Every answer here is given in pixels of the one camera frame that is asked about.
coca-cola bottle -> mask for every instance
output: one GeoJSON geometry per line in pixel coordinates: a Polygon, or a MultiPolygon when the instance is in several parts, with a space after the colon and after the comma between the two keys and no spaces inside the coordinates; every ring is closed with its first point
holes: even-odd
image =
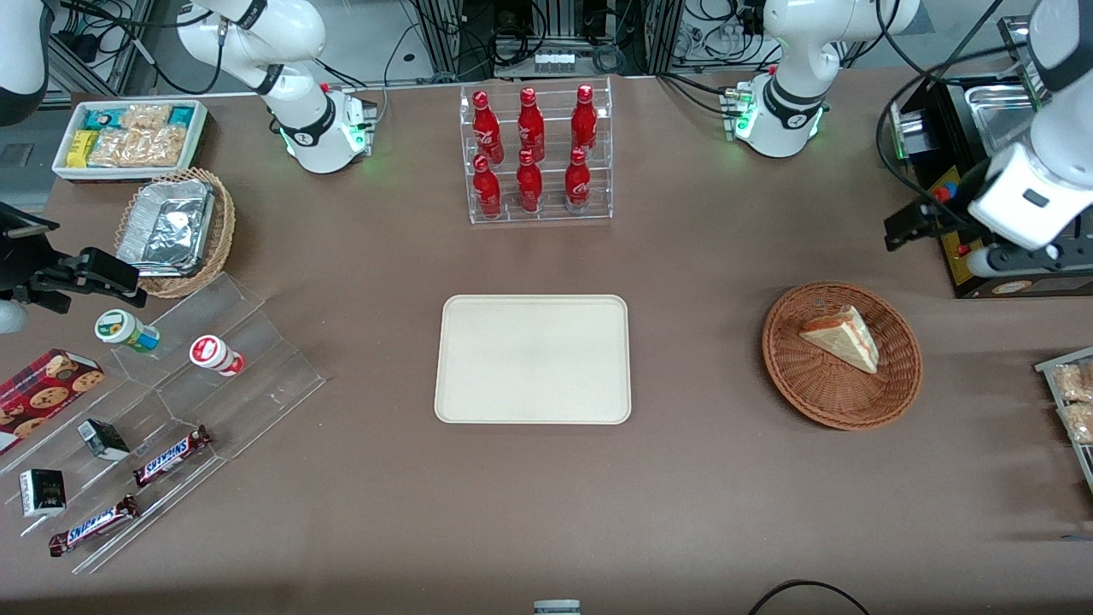
{"type": "Polygon", "coordinates": [[[474,104],[474,139],[479,153],[490,157],[490,162],[501,164],[505,159],[505,147],[501,144],[501,123],[490,108],[490,96],[479,90],[471,96],[474,104]]]}
{"type": "Polygon", "coordinates": [[[577,87],[577,106],[573,109],[571,125],[573,146],[586,151],[596,146],[596,107],[592,106],[592,86],[587,83],[577,87]]]}
{"type": "Polygon", "coordinates": [[[520,130],[520,149],[531,150],[536,162],[546,157],[546,128],[536,103],[536,91],[531,87],[520,90],[520,117],[516,126],[520,130]]]}
{"type": "Polygon", "coordinates": [[[474,196],[478,197],[482,215],[497,217],[501,215],[501,182],[490,170],[490,159],[484,154],[474,155],[474,196]]]}
{"type": "Polygon", "coordinates": [[[520,206],[524,211],[539,211],[539,201],[543,194],[543,174],[536,165],[536,156],[530,149],[520,150],[520,168],[516,170],[516,182],[520,186],[520,206]]]}
{"type": "Polygon", "coordinates": [[[569,213],[580,214],[588,211],[588,181],[591,173],[585,164],[585,149],[573,147],[569,153],[569,166],[565,169],[565,208],[569,213]]]}

brown wicker basket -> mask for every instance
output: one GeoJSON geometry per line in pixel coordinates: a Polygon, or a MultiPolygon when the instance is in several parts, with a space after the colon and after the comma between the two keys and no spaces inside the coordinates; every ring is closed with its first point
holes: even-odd
{"type": "MultiPolygon", "coordinates": [[[[205,286],[223,269],[227,260],[227,253],[232,250],[232,233],[235,230],[235,204],[232,202],[232,194],[227,193],[224,184],[208,170],[202,168],[187,168],[169,175],[156,177],[152,182],[181,181],[185,179],[200,179],[208,181],[216,190],[216,201],[212,210],[212,228],[209,238],[205,239],[204,264],[201,270],[190,277],[141,277],[140,286],[149,294],[162,296],[163,298],[179,298],[192,294],[205,286]]],[[[114,249],[121,245],[121,235],[129,224],[129,214],[133,210],[137,194],[129,199],[129,206],[121,214],[121,223],[114,235],[114,249]]]]}
{"type": "Polygon", "coordinates": [[[866,288],[814,282],[784,294],[766,317],[763,360],[775,387],[804,416],[837,429],[873,429],[900,418],[918,397],[922,357],[907,322],[866,288]],[[809,344],[806,322],[854,305],[869,327],[880,362],[868,375],[809,344]]]}

foil container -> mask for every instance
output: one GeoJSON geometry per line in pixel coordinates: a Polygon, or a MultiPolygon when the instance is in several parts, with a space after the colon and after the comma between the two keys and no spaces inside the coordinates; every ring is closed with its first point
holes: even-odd
{"type": "Polygon", "coordinates": [[[137,192],[117,256],[141,276],[201,270],[216,190],[199,179],[149,184],[137,192]]]}

table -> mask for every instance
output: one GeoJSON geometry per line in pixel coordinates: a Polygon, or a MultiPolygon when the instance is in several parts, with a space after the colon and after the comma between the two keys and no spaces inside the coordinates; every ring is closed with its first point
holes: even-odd
{"type": "MultiPolygon", "coordinates": [[[[725,83],[731,74],[721,76],[725,83]]],[[[458,87],[391,92],[375,155],[309,175],[257,97],[210,97],[203,166],[232,191],[227,269],[330,381],[92,576],[0,519],[0,612],[744,613],[813,578],[877,614],[1089,613],[1093,506],[1032,365],[1091,345],[1082,298],[951,298],[930,241],[884,251],[909,192],[872,149],[900,70],[846,71],[790,159],[725,142],[654,79],[614,79],[610,225],[467,220],[458,87]],[[302,251],[294,246],[305,246],[302,251]],[[922,393],[872,433],[799,416],[762,367],[788,287],[866,285],[910,323],[922,393]],[[618,427],[455,426],[433,414],[442,306],[457,293],[615,293],[633,415],[618,427]]],[[[58,181],[54,245],[113,243],[132,186],[58,181]]],[[[59,346],[106,351],[115,303],[34,311],[0,374],[59,346]]],[[[142,316],[169,301],[151,300],[142,316]]],[[[851,613],[794,590],[767,613],[851,613]]]]}

cake slice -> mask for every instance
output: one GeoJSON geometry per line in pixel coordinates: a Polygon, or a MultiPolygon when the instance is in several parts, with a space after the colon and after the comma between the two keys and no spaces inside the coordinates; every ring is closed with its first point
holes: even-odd
{"type": "Polygon", "coordinates": [[[854,305],[804,323],[801,338],[866,374],[877,374],[880,353],[854,305]]]}

